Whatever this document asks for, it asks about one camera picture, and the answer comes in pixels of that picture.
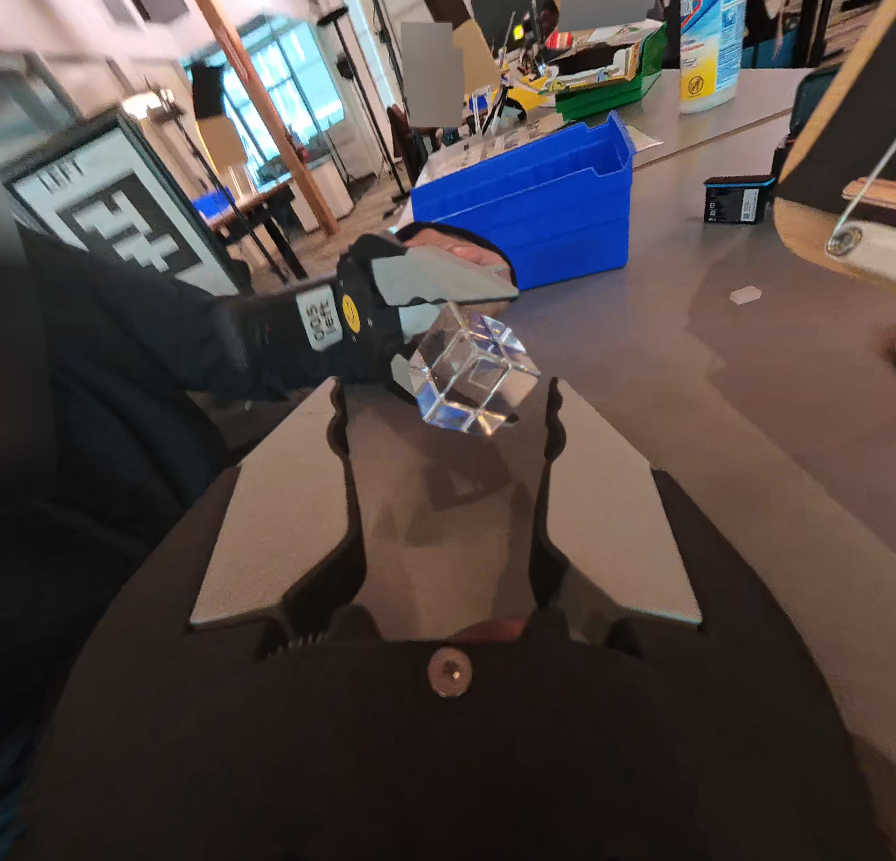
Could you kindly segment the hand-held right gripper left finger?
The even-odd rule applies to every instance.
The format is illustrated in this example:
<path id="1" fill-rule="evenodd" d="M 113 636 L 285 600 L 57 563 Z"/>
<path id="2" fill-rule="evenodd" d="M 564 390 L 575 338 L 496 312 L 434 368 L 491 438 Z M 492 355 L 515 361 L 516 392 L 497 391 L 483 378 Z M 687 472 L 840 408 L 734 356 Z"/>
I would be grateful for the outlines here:
<path id="1" fill-rule="evenodd" d="M 365 553 L 342 384 L 329 378 L 239 465 L 191 624 L 329 624 Z"/>

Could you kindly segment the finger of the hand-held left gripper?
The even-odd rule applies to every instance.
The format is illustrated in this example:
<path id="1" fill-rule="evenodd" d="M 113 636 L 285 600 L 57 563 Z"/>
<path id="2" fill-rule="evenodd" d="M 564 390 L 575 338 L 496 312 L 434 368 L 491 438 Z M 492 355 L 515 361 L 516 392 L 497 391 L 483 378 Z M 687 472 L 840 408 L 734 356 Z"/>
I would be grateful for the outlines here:
<path id="1" fill-rule="evenodd" d="M 409 404 L 418 403 L 422 386 L 422 358 L 418 352 L 398 352 L 390 362 L 390 389 Z"/>
<path id="2" fill-rule="evenodd" d="M 373 258 L 370 268 L 375 288 L 389 307 L 449 302 L 476 306 L 509 303 L 519 296 L 518 288 L 494 269 L 437 247 Z"/>

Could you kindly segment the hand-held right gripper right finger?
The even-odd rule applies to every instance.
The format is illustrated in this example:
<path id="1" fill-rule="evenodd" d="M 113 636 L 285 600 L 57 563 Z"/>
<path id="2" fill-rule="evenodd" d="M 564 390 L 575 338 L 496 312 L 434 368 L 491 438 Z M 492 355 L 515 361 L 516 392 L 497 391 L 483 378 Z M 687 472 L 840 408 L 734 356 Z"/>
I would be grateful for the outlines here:
<path id="1" fill-rule="evenodd" d="M 565 380 L 546 403 L 529 577 L 539 609 L 568 622 L 701 622 L 654 471 Z"/>

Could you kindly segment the clear glass cube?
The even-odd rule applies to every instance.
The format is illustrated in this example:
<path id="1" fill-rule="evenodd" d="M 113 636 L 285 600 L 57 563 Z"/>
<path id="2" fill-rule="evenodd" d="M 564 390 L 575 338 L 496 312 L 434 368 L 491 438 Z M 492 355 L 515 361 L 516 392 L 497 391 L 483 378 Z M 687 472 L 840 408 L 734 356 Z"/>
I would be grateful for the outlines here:
<path id="1" fill-rule="evenodd" d="M 511 427 L 540 371 L 512 330 L 448 303 L 409 359 L 421 419 L 432 427 L 491 437 Z"/>

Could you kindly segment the blue plastic bin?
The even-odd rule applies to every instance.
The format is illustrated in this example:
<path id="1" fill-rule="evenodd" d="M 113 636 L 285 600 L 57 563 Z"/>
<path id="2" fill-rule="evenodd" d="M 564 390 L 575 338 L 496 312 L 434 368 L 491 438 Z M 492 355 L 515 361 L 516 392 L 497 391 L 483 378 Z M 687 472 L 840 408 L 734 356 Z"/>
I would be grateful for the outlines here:
<path id="1" fill-rule="evenodd" d="M 615 111 L 418 185 L 415 221 L 504 252 L 521 291 L 618 271 L 629 260 L 635 144 Z"/>

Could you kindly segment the person's left forearm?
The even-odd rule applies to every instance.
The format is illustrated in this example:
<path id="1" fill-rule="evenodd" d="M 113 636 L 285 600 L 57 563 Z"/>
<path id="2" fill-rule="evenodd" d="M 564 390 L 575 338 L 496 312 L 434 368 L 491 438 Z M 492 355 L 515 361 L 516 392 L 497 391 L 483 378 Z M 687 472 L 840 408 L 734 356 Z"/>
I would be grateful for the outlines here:
<path id="1" fill-rule="evenodd" d="M 227 297 L 16 228 L 59 373 L 115 400 L 130 394 L 170 407 L 191 406 L 191 393 L 267 397 L 230 354 Z"/>

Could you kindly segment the person's left hand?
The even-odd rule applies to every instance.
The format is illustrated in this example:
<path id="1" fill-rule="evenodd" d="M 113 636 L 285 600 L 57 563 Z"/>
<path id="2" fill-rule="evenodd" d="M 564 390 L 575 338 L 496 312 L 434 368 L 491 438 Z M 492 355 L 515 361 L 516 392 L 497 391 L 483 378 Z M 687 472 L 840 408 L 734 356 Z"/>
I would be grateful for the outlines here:
<path id="1" fill-rule="evenodd" d="M 463 259 L 471 266 L 475 266 L 490 273 L 499 275 L 502 279 L 512 281 L 511 266 L 504 257 L 491 248 L 466 242 L 448 244 L 445 250 L 451 255 Z"/>

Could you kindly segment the person's right hand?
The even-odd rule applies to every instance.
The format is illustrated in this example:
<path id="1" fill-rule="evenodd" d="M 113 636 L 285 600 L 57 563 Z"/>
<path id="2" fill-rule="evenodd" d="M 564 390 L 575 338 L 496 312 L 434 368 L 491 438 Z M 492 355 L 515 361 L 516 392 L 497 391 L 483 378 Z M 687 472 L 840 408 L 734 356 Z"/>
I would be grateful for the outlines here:
<path id="1" fill-rule="evenodd" d="M 501 618 L 482 621 L 451 635 L 455 643 L 512 643 L 520 638 L 526 618 Z"/>

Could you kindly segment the green plastic bin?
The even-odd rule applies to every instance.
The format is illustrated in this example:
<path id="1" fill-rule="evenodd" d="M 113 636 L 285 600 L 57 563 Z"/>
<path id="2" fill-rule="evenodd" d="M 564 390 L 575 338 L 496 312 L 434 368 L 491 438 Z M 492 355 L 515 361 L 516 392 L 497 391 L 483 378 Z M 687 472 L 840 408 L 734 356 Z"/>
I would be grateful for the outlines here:
<path id="1" fill-rule="evenodd" d="M 649 28 L 642 38 L 612 45 L 614 56 L 590 75 L 559 80 L 554 109 L 566 123 L 580 121 L 641 101 L 659 79 L 666 52 L 666 24 Z"/>

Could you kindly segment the black floor lamp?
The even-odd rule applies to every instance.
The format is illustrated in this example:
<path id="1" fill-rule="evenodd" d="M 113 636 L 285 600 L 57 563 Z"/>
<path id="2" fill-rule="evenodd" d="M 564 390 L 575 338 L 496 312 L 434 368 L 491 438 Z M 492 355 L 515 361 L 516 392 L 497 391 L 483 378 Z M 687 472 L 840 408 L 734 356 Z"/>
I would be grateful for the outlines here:
<path id="1" fill-rule="evenodd" d="M 337 38 L 340 41 L 340 44 L 342 46 L 342 53 L 351 74 L 351 80 L 355 84 L 357 94 L 359 95 L 361 104 L 364 107 L 364 112 L 367 116 L 367 121 L 374 133 L 378 150 L 380 151 L 381 157 L 385 162 L 386 167 L 391 174 L 392 180 L 396 184 L 398 190 L 396 194 L 391 196 L 392 211 L 396 211 L 400 203 L 404 203 L 409 200 L 409 191 L 405 189 L 399 176 L 397 166 L 395 165 L 392 155 L 387 148 L 384 133 L 379 126 L 370 97 L 366 92 L 364 83 L 362 82 L 360 76 L 360 72 L 357 69 L 356 62 L 353 59 L 353 56 L 349 49 L 349 45 L 342 31 L 342 19 L 346 18 L 348 14 L 349 10 L 344 5 L 335 8 L 319 19 L 318 26 L 321 28 L 332 26 Z"/>

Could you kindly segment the small black box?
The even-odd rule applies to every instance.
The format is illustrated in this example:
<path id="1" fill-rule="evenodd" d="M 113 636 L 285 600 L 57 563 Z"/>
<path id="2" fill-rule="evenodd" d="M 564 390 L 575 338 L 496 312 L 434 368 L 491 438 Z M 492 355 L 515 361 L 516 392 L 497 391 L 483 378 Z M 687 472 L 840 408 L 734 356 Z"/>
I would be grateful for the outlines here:
<path id="1" fill-rule="evenodd" d="M 712 176 L 703 181 L 703 222 L 736 226 L 763 223 L 774 193 L 774 175 Z"/>

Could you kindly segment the white disinfecting wipes canister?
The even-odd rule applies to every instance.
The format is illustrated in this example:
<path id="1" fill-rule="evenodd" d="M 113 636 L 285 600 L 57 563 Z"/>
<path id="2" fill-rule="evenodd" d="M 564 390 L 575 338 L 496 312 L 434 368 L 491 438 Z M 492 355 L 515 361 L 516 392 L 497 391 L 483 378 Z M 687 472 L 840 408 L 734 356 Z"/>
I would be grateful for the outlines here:
<path id="1" fill-rule="evenodd" d="M 680 0 L 679 110 L 731 101 L 741 69 L 747 0 Z"/>

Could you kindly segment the black display board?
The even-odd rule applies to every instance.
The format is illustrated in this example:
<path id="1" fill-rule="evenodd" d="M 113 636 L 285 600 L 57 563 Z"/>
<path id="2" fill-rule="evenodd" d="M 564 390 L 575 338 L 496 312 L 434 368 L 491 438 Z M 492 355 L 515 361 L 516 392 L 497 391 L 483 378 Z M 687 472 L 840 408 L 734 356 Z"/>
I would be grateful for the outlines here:
<path id="1" fill-rule="evenodd" d="M 781 242 L 801 259 L 843 269 L 825 245 L 847 205 L 843 189 L 867 176 L 895 140 L 895 0 L 882 0 L 786 160 L 773 205 Z M 882 173 L 894 181 L 894 157 Z"/>

